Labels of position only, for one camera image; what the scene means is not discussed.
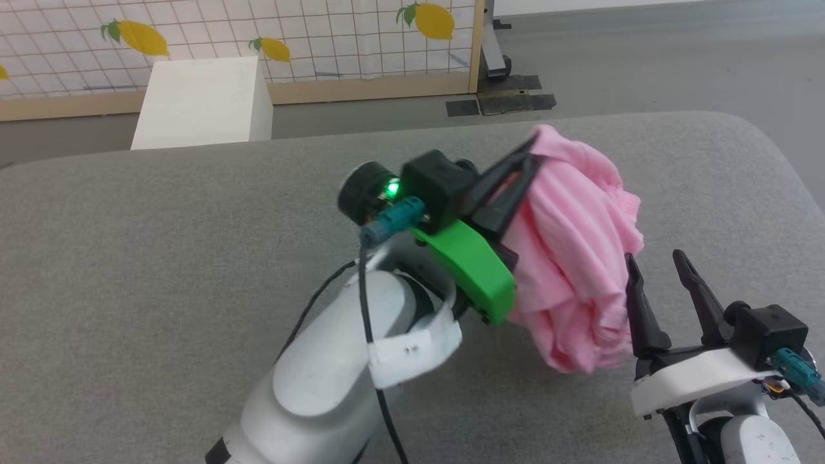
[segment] white cube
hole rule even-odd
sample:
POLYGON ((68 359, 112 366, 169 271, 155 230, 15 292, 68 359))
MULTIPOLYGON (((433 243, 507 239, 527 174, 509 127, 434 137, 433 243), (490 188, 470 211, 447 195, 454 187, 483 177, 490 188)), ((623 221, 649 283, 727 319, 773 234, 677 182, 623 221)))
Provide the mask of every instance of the white cube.
POLYGON ((272 138, 272 101, 255 56, 154 64, 132 149, 272 138))

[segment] cable connector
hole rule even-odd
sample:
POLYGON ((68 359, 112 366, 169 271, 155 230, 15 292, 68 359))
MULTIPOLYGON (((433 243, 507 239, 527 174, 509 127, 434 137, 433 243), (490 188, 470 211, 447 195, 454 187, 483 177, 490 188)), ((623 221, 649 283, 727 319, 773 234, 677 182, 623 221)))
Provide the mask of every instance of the cable connector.
POLYGON ((395 205, 381 211, 372 222, 361 227, 361 242, 370 246, 382 244, 393 235, 411 229, 424 217, 424 202, 416 196, 408 196, 395 205))
POLYGON ((776 352, 773 367, 789 381, 808 391, 822 380, 822 374, 788 348, 776 352))

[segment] black cable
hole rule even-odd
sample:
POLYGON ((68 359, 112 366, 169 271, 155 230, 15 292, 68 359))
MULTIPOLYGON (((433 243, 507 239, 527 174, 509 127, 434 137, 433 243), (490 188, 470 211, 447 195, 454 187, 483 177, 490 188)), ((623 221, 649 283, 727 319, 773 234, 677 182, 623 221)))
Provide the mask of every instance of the black cable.
POLYGON ((341 274, 343 274, 344 271, 346 271, 349 268, 352 268, 355 265, 355 260, 350 261, 349 263, 344 264, 343 266, 338 268, 338 270, 335 271, 331 276, 327 277, 327 280, 323 281, 321 287, 315 291, 315 293, 312 295, 312 298, 309 299, 309 303, 307 303, 307 306, 304 308, 303 311, 301 311, 301 316, 299 316, 298 318, 298 323, 295 324, 295 327, 292 329, 292 333, 290 334, 290 337, 286 340, 286 343, 284 343, 284 347, 280 349, 280 353, 278 353, 278 357, 275 359, 276 362, 278 361, 278 359, 281 359, 281 355, 284 354, 284 351, 286 351, 286 349, 292 344, 292 342, 295 341, 295 337, 298 336, 298 330, 300 330, 301 325, 304 324, 304 320, 307 318, 309 310, 312 309, 312 305, 315 304, 315 301, 318 299, 318 297, 321 296, 323 291, 326 290, 327 286, 329 286, 329 284, 332 281, 341 276, 341 274))
MULTIPOLYGON (((366 342, 372 343, 372 325, 370 324, 370 307, 367 304, 366 295, 366 251, 369 248, 369 241, 366 238, 361 238, 361 251, 358 253, 358 293, 361 300, 361 318, 364 321, 364 335, 366 342)), ((407 460, 407 453, 404 451, 404 446, 401 444, 401 438, 398 437, 398 432, 395 431, 393 425, 393 418, 389 415, 389 407, 387 406, 387 399, 384 398, 384 391, 376 388, 375 394, 378 396, 378 406, 381 408, 381 416, 384 417, 384 425, 387 426, 387 433, 393 440, 395 452, 398 454, 398 459, 401 464, 409 464, 407 460)))
POLYGON ((817 417, 816 413, 814 413, 811 410, 811 408, 809 408, 808 405, 805 404, 802 398, 800 398, 799 395, 797 395, 797 393, 793 389, 790 390, 790 397, 793 398, 794 401, 796 401, 796 404, 799 405, 799 407, 802 408, 803 411, 805 411, 805 414, 807 414, 809 418, 811 418, 811 420, 813 421, 813 425, 816 425, 819 433, 823 436, 823 438, 825 438, 825 428, 823 428, 823 422, 819 420, 819 417, 817 417))

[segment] yellow lemon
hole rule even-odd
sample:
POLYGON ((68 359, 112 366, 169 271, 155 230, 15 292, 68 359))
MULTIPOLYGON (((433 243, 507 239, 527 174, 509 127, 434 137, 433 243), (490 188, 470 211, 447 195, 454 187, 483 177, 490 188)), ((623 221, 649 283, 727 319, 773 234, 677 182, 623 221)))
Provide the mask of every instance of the yellow lemon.
POLYGON ((249 41, 249 48, 255 47, 255 50, 261 51, 270 59, 275 61, 283 61, 289 63, 290 48, 284 45, 280 40, 275 40, 270 37, 258 37, 255 40, 249 41))
POLYGON ((106 38, 106 34, 118 43, 120 43, 120 38, 123 37, 127 45, 142 54, 169 56, 166 39, 152 29, 151 26, 147 26, 142 22, 115 20, 101 26, 101 36, 106 38))
POLYGON ((418 2, 402 7, 395 15, 395 22, 403 14, 404 22, 407 26, 413 25, 413 20, 418 28, 418 31, 425 37, 435 40, 452 40, 453 29, 455 29, 455 20, 446 8, 440 7, 435 3, 418 2))

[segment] crumpled fabric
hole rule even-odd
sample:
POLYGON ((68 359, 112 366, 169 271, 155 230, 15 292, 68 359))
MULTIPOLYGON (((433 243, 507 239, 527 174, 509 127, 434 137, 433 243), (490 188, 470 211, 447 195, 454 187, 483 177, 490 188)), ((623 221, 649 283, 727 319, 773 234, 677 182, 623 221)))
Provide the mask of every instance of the crumpled fabric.
POLYGON ((530 151, 548 159, 502 239, 519 255, 509 320, 561 372, 618 367, 632 355, 625 254, 644 246, 640 200, 604 154, 549 125, 535 132, 530 151))

